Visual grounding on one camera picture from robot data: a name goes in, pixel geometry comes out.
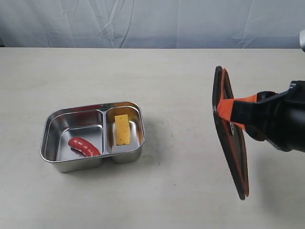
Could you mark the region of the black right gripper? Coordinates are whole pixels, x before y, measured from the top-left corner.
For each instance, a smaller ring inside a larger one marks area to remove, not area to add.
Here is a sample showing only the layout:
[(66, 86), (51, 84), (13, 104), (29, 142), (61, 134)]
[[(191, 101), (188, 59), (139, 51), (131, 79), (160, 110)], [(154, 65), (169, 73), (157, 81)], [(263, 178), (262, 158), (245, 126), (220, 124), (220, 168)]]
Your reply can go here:
[(230, 122), (252, 126), (275, 148), (289, 152), (305, 151), (305, 82), (291, 81), (285, 92), (257, 102), (258, 94), (245, 98), (225, 98), (220, 95), (219, 117)]

